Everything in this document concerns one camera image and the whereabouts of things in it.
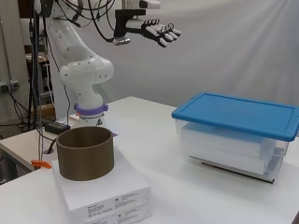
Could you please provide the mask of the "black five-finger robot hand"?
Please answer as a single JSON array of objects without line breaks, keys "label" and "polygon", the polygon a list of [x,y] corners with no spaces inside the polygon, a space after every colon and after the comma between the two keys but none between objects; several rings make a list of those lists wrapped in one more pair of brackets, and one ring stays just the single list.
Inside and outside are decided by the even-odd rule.
[{"label": "black five-finger robot hand", "polygon": [[140,34],[155,41],[162,48],[176,41],[181,36],[181,31],[173,23],[161,24],[159,20],[147,20],[140,26]]}]

